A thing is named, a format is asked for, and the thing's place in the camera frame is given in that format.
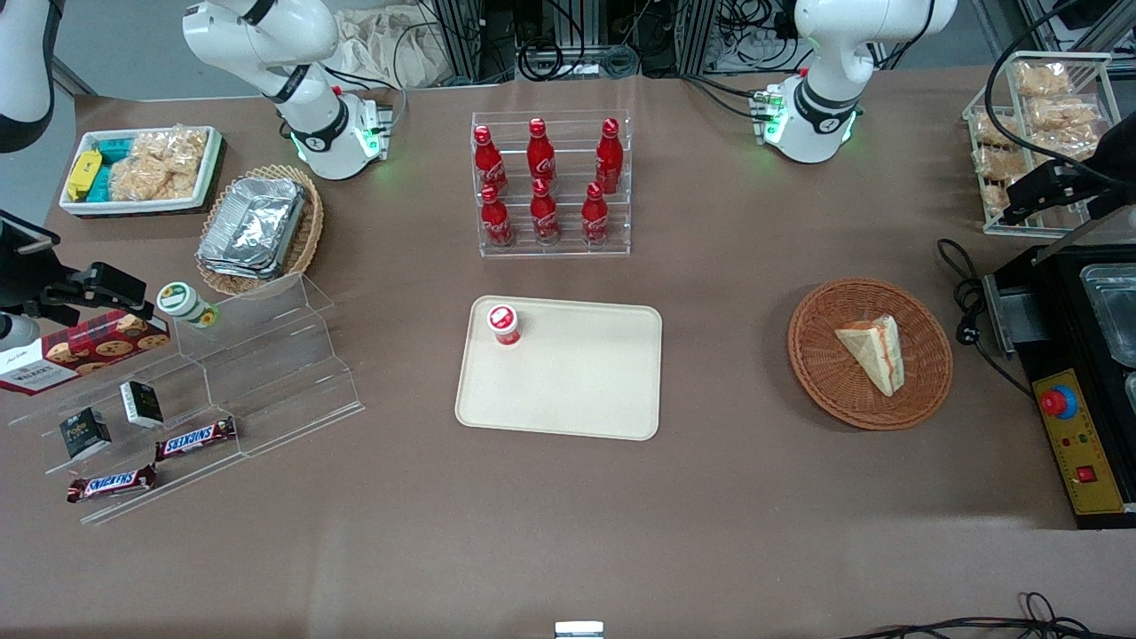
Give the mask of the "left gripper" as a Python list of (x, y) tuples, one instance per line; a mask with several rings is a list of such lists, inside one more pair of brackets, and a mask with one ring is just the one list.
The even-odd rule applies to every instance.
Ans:
[(1005, 224), (1022, 225), (1050, 208), (1091, 199), (1087, 209), (1094, 221), (1131, 206), (1135, 201), (1135, 114), (1128, 114), (1100, 138), (1087, 166), (1108, 177), (1105, 186), (1091, 171), (1066, 161), (1043, 161), (1028, 174), (1028, 186), (1006, 186)]

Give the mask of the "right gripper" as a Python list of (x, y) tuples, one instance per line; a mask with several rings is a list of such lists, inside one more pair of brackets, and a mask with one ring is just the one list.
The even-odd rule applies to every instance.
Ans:
[[(31, 317), (51, 320), (64, 327), (76, 327), (87, 308), (151, 312), (147, 284), (109, 264), (92, 263), (84, 271), (70, 272), (57, 258), (60, 236), (36, 224), (1, 213), (1, 307), (20, 314), (31, 302)], [(43, 298), (49, 287), (60, 284), (60, 299)]]

